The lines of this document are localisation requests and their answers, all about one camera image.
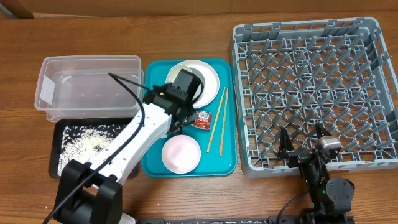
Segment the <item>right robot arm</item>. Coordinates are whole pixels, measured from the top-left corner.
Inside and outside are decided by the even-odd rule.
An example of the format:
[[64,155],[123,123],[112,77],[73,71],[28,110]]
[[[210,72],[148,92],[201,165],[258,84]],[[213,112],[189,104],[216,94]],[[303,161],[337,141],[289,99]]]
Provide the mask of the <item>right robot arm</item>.
[[347,217],[351,211],[351,201],[355,186],[348,179],[331,178],[326,164],[337,157],[341,142],[329,133],[320,123],[315,125],[317,145],[311,151],[295,150],[286,128],[280,132],[279,159],[287,159],[290,168],[297,167],[307,190],[287,202],[275,220],[282,223],[285,209],[298,199],[309,195],[312,208],[304,208],[295,218],[297,223],[354,223],[353,217]]

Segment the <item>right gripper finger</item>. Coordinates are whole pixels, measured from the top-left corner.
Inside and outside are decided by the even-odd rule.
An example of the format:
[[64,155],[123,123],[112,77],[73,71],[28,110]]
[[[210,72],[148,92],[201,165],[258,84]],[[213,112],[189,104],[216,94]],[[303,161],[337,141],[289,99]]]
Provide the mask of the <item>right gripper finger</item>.
[[325,136],[331,136],[331,133],[328,132],[321,123],[315,124],[315,131],[316,131],[318,139],[325,137]]
[[285,127],[282,127],[280,130],[281,132],[280,132],[279,152],[293,151],[294,147],[292,141],[289,138],[287,129]]

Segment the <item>white paper cup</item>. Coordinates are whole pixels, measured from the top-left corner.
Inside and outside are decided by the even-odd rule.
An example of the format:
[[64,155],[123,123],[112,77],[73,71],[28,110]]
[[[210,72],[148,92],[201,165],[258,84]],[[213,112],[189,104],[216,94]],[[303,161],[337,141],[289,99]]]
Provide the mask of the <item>white paper cup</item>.
[[191,72],[191,69],[186,65],[175,65],[170,69],[167,75],[167,81],[174,82],[174,80],[176,79],[181,70],[186,70],[188,72]]

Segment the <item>red snack wrapper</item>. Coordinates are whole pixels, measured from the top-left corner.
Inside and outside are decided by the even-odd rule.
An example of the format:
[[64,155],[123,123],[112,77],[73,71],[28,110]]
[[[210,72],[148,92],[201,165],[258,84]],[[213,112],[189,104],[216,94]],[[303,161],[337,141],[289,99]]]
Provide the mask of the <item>red snack wrapper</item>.
[[202,129],[210,130],[212,115],[210,111],[196,111],[197,119],[191,124],[191,126]]

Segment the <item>pink bowl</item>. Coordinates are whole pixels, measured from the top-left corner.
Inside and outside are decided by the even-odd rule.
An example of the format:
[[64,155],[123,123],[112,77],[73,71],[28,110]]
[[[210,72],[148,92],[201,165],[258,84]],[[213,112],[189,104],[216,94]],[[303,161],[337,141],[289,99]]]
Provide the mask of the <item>pink bowl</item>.
[[193,171],[201,160],[201,148],[196,140],[178,135],[166,141],[162,148],[162,162],[174,174]]

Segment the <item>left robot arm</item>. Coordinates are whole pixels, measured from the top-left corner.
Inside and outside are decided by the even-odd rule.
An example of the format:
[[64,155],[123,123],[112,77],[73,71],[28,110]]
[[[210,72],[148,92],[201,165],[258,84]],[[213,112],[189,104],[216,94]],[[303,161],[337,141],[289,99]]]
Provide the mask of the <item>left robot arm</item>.
[[123,185],[158,139],[197,118],[193,104],[204,84],[194,73],[179,71],[175,80],[147,89],[139,111],[102,151],[64,167],[54,209],[44,220],[60,223],[136,223],[123,212]]

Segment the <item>pile of rice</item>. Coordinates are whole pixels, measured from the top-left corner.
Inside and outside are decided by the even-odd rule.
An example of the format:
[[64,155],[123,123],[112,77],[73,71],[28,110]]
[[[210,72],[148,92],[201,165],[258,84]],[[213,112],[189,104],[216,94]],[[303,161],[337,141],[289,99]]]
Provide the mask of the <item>pile of rice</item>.
[[66,126],[62,129],[60,157],[57,174],[72,159],[84,164],[90,157],[102,151],[126,127],[125,124]]

